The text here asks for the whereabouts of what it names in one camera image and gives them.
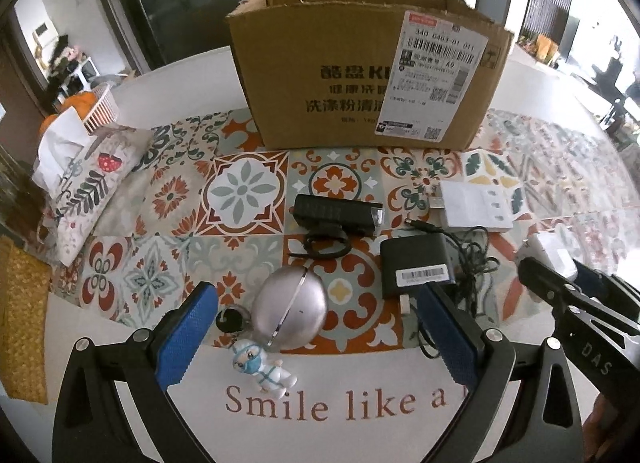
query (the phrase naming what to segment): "black rubber strap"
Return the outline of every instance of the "black rubber strap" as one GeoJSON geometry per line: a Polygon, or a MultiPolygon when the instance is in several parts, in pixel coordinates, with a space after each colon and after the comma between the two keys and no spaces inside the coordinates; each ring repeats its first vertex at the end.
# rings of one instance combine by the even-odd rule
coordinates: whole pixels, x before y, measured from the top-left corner
{"type": "Polygon", "coordinates": [[[351,251],[351,240],[340,226],[321,226],[305,235],[303,246],[306,253],[289,253],[289,255],[304,259],[337,259],[351,251]],[[337,252],[318,252],[314,248],[317,241],[338,241],[343,247],[337,252]]]}

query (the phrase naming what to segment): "woven mat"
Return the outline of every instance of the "woven mat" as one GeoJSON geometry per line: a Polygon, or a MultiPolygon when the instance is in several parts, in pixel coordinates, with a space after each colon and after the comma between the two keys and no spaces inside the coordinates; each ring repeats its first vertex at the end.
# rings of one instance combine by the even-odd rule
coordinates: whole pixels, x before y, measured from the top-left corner
{"type": "Polygon", "coordinates": [[[51,269],[0,237],[0,380],[10,398],[47,403],[44,326],[51,269]]]}

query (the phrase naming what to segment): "doll figurine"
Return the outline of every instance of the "doll figurine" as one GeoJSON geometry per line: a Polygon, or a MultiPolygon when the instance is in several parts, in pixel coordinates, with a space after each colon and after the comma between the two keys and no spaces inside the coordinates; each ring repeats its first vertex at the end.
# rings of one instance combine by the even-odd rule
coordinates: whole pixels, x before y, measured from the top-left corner
{"type": "Polygon", "coordinates": [[[280,399],[298,379],[282,369],[282,360],[267,363],[267,353],[251,339],[241,339],[231,346],[234,352],[234,369],[253,375],[262,393],[271,393],[280,399]]]}

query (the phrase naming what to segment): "blue gripper pad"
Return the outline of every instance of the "blue gripper pad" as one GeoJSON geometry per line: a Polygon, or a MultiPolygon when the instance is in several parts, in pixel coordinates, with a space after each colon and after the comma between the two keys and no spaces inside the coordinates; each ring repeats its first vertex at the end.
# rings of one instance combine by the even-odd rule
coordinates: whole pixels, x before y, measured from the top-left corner
{"type": "Polygon", "coordinates": [[[453,380],[474,390],[478,383],[476,351],[429,284],[420,286],[415,297],[418,320],[431,335],[453,380]]]}
{"type": "Polygon", "coordinates": [[[164,336],[164,342],[156,355],[156,380],[162,391],[166,391],[169,385],[180,383],[209,326],[216,318],[216,288],[209,283],[199,283],[187,300],[177,310],[169,313],[156,327],[156,331],[162,330],[159,335],[164,336]],[[178,315],[168,317],[169,313],[178,315]]]}

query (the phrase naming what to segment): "black power adapter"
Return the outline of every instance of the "black power adapter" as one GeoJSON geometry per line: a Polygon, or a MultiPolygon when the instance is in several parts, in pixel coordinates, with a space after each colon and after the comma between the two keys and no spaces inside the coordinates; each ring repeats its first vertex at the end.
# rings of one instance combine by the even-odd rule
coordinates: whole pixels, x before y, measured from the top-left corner
{"type": "Polygon", "coordinates": [[[380,243],[382,297],[397,299],[425,283],[455,284],[458,254],[443,234],[395,237],[380,243]]]}

